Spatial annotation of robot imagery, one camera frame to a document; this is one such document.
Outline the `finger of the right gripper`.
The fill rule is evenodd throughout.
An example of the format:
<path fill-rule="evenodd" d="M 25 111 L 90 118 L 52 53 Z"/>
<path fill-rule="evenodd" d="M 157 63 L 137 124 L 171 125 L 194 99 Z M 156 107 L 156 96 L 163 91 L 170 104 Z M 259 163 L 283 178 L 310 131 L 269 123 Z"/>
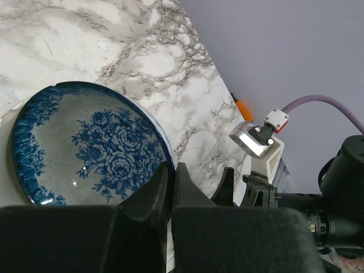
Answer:
<path fill-rule="evenodd" d="M 211 197 L 211 201 L 217 206 L 237 207 L 233 201 L 234 195 L 234 168 L 225 167 L 221 181 Z"/>

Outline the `blue floral bowl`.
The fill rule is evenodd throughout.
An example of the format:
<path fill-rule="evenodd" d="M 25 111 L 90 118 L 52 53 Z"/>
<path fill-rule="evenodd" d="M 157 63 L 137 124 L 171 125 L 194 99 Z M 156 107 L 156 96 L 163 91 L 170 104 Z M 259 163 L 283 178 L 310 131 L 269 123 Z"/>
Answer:
<path fill-rule="evenodd" d="M 37 92 L 20 109 L 11 144 L 16 177 L 38 206 L 117 205 L 143 187 L 160 163 L 174 170 L 156 119 L 90 82 Z"/>

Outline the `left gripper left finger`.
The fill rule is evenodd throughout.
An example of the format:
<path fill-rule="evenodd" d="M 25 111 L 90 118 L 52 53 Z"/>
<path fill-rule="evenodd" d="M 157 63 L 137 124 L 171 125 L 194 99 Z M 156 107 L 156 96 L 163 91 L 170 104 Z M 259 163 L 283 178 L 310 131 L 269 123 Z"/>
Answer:
<path fill-rule="evenodd" d="M 169 168 L 119 205 L 1 209 L 2 272 L 165 272 Z"/>

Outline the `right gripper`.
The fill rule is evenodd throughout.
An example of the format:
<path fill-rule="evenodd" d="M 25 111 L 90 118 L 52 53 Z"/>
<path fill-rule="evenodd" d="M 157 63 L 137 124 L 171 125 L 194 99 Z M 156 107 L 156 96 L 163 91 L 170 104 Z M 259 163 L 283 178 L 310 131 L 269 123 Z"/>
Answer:
<path fill-rule="evenodd" d="M 318 247 L 363 248 L 363 135 L 346 138 L 318 175 L 319 194 L 279 193 L 267 178 L 244 175 L 242 207 L 300 212 Z"/>

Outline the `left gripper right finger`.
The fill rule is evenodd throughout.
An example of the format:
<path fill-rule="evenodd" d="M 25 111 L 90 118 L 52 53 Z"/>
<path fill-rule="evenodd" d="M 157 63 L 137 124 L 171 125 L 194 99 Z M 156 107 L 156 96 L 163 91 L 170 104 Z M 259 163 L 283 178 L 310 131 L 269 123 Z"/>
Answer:
<path fill-rule="evenodd" d="M 308 224 L 292 209 L 217 206 L 184 163 L 175 175 L 175 272 L 323 272 Z"/>

